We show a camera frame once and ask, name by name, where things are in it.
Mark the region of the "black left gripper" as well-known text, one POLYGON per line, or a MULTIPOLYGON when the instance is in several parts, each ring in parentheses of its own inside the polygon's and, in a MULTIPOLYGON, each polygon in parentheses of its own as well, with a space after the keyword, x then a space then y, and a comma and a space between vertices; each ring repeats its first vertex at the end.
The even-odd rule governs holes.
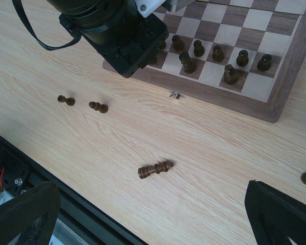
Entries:
POLYGON ((167 25, 154 14, 140 17, 125 38, 116 44, 115 36, 107 45, 96 44, 83 35, 90 45, 124 78, 130 78, 139 68, 143 69, 158 54, 158 45, 169 35, 167 25))

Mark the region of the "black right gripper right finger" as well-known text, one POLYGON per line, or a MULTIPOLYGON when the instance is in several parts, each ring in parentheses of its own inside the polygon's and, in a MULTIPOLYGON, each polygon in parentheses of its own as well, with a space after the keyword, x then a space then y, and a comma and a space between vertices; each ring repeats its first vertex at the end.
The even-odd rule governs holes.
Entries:
POLYGON ((255 180, 244 204, 257 244, 306 244, 306 204, 255 180))

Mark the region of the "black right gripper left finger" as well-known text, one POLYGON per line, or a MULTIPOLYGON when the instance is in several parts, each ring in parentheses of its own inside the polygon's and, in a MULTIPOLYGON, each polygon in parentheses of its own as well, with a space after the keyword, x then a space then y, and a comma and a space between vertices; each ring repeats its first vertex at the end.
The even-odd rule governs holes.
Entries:
POLYGON ((43 182, 0 205, 0 244, 49 244, 61 197, 56 182, 43 182))

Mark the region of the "dark pawn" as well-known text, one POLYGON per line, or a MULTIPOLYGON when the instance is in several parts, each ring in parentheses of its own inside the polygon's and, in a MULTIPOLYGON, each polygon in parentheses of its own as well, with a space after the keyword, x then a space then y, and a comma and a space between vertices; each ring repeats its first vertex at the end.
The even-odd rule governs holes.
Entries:
POLYGON ((213 47, 212 59, 215 62, 221 62, 224 59, 223 49, 218 44, 213 47))
POLYGON ((166 48, 166 41, 165 40, 161 40, 157 43, 157 48, 159 50, 164 50, 166 48))
POLYGON ((193 52, 196 57, 201 57, 205 54, 205 48, 200 40, 195 40, 193 43, 193 52))
POLYGON ((179 35, 173 35, 172 45, 176 51, 182 51, 185 47, 185 44, 179 35))
POLYGON ((272 65, 272 56, 264 54, 257 64, 257 69, 261 72, 268 71, 272 65))
POLYGON ((239 67, 245 67, 249 62, 248 51, 240 50, 236 58, 236 64, 239 67))

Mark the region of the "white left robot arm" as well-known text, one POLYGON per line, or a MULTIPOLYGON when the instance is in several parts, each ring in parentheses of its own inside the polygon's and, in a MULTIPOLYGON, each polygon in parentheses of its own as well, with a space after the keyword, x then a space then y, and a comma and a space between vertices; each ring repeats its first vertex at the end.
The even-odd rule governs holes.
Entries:
POLYGON ((176 12, 191 1, 49 1, 60 12, 59 22, 73 39, 81 38, 124 78, 157 61, 169 36, 167 25, 154 15, 162 6, 176 12))

